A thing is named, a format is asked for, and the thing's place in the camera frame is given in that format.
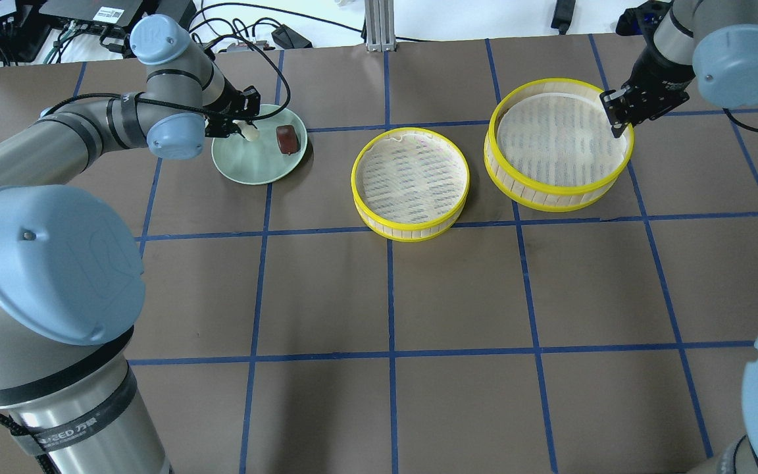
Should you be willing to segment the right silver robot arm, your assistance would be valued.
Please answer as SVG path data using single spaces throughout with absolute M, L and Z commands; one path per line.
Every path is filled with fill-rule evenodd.
M 687 102 L 690 84 L 727 115 L 758 105 L 758 1 L 647 1 L 615 32 L 645 46 L 622 87 L 599 96 L 613 137 Z

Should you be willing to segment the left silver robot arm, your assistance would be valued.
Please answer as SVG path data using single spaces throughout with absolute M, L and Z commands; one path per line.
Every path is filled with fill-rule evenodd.
M 70 186 L 103 154 L 198 156 L 262 119 L 174 19 L 136 24 L 145 90 L 51 106 L 0 143 L 0 425 L 46 473 L 172 473 L 124 349 L 145 301 L 138 243 Z

